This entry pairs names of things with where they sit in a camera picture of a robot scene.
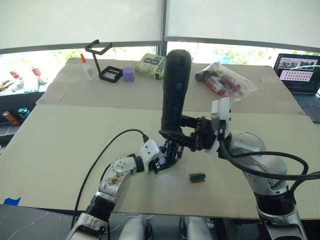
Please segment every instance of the black electric screwdriver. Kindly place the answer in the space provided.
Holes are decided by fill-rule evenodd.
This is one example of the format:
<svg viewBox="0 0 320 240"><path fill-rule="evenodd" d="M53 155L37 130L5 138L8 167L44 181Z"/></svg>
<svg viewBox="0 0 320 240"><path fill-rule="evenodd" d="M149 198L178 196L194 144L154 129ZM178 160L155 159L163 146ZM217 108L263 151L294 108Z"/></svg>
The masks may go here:
<svg viewBox="0 0 320 240"><path fill-rule="evenodd" d="M186 50L172 50L166 57L163 78L161 130L179 131L188 89L191 56Z"/></svg>

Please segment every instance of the purple block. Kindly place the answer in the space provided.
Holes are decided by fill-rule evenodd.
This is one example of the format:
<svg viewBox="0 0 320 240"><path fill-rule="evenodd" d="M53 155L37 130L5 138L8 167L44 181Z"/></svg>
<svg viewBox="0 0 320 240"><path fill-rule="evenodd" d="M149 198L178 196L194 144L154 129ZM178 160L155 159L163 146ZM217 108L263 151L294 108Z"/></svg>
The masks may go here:
<svg viewBox="0 0 320 240"><path fill-rule="evenodd" d="M122 74L125 82L133 82L135 80L134 69L132 67L124 67Z"/></svg>

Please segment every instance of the white table surface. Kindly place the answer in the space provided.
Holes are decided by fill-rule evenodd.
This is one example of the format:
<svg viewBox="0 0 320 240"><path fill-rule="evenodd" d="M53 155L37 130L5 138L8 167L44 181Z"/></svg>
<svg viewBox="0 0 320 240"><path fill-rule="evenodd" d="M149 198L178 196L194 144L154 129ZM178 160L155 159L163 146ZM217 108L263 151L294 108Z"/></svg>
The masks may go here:
<svg viewBox="0 0 320 240"><path fill-rule="evenodd" d="M184 114L210 116L209 112ZM161 115L160 110L37 105L0 156L0 199L21 197L19 206L73 210L83 179L104 146L130 128L141 129L161 145ZM305 159L309 172L320 169L319 127L305 115L232 113L231 129L258 135L270 151ZM90 203L107 164L137 153L141 145L141 135L131 132L110 146L88 178L80 210ZM302 171L300 164L285 162L290 174ZM205 182L192 184L189 174L198 172L206 174ZM320 218L319 196L319 180L305 182L296 190L302 219ZM115 211L258 217L254 194L240 170L217 154L188 149L176 165L158 175L132 176Z"/></svg>
<svg viewBox="0 0 320 240"><path fill-rule="evenodd" d="M37 104L162 110L162 81L135 76L134 82L124 82L121 78L117 83L110 83L98 78L92 59L88 59L88 63L93 69L95 79L86 79L80 58L70 58ZM99 59L101 69L106 66L121 69L135 67L138 63ZM208 64L200 63L193 63L191 66L184 111L207 112L211 109L212 101L220 99L203 82L195 80L195 74L206 66ZM304 115L272 67L229 64L225 66L248 78L258 87L246 99L232 105L234 113Z"/></svg>

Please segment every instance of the book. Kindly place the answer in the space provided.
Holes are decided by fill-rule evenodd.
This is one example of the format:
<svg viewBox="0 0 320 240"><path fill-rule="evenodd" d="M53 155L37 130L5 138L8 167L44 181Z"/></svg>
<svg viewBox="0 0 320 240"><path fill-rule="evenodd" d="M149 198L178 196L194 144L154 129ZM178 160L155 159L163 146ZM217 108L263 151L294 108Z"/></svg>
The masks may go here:
<svg viewBox="0 0 320 240"><path fill-rule="evenodd" d="M138 66L134 67L134 74L150 79L163 80L166 57L146 53Z"/></svg>

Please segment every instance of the clear plastic bag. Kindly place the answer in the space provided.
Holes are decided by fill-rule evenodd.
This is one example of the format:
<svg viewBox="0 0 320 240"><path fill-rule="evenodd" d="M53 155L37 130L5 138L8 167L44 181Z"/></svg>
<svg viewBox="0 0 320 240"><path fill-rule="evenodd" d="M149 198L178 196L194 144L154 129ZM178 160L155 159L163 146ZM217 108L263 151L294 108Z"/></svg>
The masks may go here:
<svg viewBox="0 0 320 240"><path fill-rule="evenodd" d="M231 103L241 101L257 90L257 86L253 82L219 62L212 63L197 72L195 79L204 82L212 92L220 97L229 97Z"/></svg>

